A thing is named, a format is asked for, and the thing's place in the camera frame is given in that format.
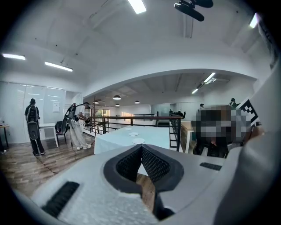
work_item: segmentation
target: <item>railing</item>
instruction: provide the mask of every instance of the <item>railing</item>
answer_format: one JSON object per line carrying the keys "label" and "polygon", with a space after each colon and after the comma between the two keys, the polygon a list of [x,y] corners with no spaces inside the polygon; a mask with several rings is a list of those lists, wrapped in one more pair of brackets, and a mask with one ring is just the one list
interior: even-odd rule
{"label": "railing", "polygon": [[[180,150],[180,129],[181,129],[181,117],[178,115],[174,115],[174,116],[140,116],[137,120],[149,120],[149,121],[153,121],[155,120],[155,125],[147,125],[147,124],[134,124],[134,120],[136,120],[136,118],[134,116],[123,116],[122,119],[125,120],[130,120],[130,124],[127,123],[113,123],[110,122],[109,120],[117,120],[119,119],[118,116],[97,116],[95,118],[91,118],[90,123],[85,125],[85,129],[89,130],[90,133],[95,133],[95,136],[97,136],[97,134],[106,134],[109,133],[111,129],[113,130],[118,130],[119,128],[116,127],[112,127],[111,124],[117,124],[117,125],[131,125],[131,126],[144,126],[144,127],[168,127],[170,129],[170,127],[173,128],[173,132],[169,131],[169,136],[171,134],[174,134],[176,139],[171,139],[170,138],[170,147],[171,148],[176,148],[177,152]],[[169,123],[169,125],[165,125],[165,126],[160,126],[158,125],[158,120],[167,120],[169,122],[171,122],[171,125]],[[172,142],[177,142],[177,146],[172,146],[171,143]]]}
{"label": "railing", "polygon": [[[146,117],[146,116],[154,116],[154,114],[133,114],[134,117]],[[123,117],[125,116],[122,116],[120,114],[116,114],[116,117],[119,117],[118,119],[116,120],[125,120]]]}

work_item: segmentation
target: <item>floor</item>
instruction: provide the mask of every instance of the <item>floor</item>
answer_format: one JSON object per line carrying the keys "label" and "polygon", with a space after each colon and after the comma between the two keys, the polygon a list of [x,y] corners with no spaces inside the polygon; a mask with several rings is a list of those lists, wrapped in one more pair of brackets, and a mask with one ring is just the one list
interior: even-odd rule
{"label": "floor", "polygon": [[[11,187],[31,196],[33,191],[49,178],[55,176],[68,168],[77,160],[94,154],[94,146],[87,150],[74,151],[71,148],[69,133],[66,134],[67,145],[63,135],[59,136],[60,146],[56,147],[54,139],[42,141],[46,151],[44,156],[38,159],[32,154],[30,143],[10,144],[10,148],[3,155],[0,155],[0,169],[5,174]],[[83,134],[87,143],[92,143],[94,137]],[[143,187],[143,202],[150,209],[153,209],[155,188],[149,177],[138,174],[137,184]]]}

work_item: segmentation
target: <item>chair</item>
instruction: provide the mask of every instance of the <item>chair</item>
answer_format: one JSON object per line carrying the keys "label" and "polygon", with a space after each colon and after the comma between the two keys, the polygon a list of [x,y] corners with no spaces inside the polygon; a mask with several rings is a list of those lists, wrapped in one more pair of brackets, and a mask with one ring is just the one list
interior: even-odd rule
{"label": "chair", "polygon": [[54,126],[54,128],[56,129],[57,141],[58,141],[58,136],[59,136],[59,135],[64,135],[64,137],[65,137],[65,134],[63,134],[63,133],[61,132],[61,125],[62,125],[62,121],[58,121],[58,122],[56,123],[56,125]]}

